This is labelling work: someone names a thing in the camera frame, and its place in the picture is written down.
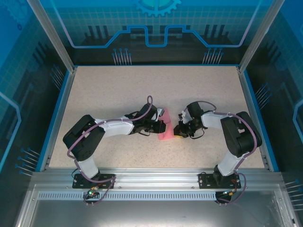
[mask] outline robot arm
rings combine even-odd
[[[63,142],[69,149],[72,144],[83,134],[83,132],[100,122],[105,122],[94,128],[71,150],[82,172],[89,179],[98,180],[99,170],[92,155],[101,139],[115,135],[131,135],[134,133],[141,133],[142,130],[151,133],[165,132],[166,125],[163,121],[159,120],[159,117],[164,113],[164,109],[157,108],[153,105],[151,105],[150,111],[143,118],[137,121],[130,121],[131,119],[142,116],[148,110],[150,105],[151,104],[147,103],[140,111],[136,111],[121,117],[121,121],[106,122],[105,120],[94,119],[90,115],[85,115],[64,136]]]
[[[193,137],[198,129],[207,128],[220,129],[224,133],[228,151],[222,162],[214,168],[214,179],[219,186],[226,177],[234,173],[243,157],[253,150],[254,139],[248,128],[236,117],[217,114],[214,111],[204,112],[198,102],[189,104],[187,109],[189,116],[184,111],[179,115],[179,125],[174,129],[176,136]],[[257,147],[261,146],[261,136],[248,113],[240,112],[236,115],[251,127],[257,139]]]

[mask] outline blue printed backdrop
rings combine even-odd
[[[0,225],[14,226],[35,168],[20,151],[40,153],[66,68],[26,0],[0,0],[0,49]]]
[[[271,0],[42,4],[75,64],[237,64]]]
[[[302,9],[302,1],[285,0],[247,68],[286,182],[303,181]]]

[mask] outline pink object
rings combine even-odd
[[[174,129],[172,127],[172,123],[169,116],[169,110],[167,108],[164,108],[164,114],[162,115],[162,117],[159,117],[159,120],[164,121],[164,123],[166,124],[166,130],[164,133],[158,134],[158,139],[169,140],[175,138]]]

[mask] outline transparent wall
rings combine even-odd
[[[278,167],[286,183],[295,179],[303,182],[302,9],[302,1],[285,0],[247,68]],[[302,204],[302,195],[297,198],[294,205]],[[298,213],[302,222],[302,211],[298,210]]]
[[[42,0],[76,65],[238,64],[272,0]]]
[[[0,225],[8,227],[37,164],[66,68],[24,0],[0,0],[0,49]]]

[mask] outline beige work surface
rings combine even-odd
[[[90,66],[78,67],[50,167],[75,167],[66,156],[63,136],[83,116],[111,119],[140,110],[146,97],[167,107],[173,126],[191,102],[206,100],[219,112],[248,111],[233,66]],[[204,110],[212,109],[201,105]],[[156,134],[103,139],[94,153],[98,167],[213,168],[227,151],[223,132],[207,129],[202,138],[158,140]],[[241,167],[263,168],[259,149]]]

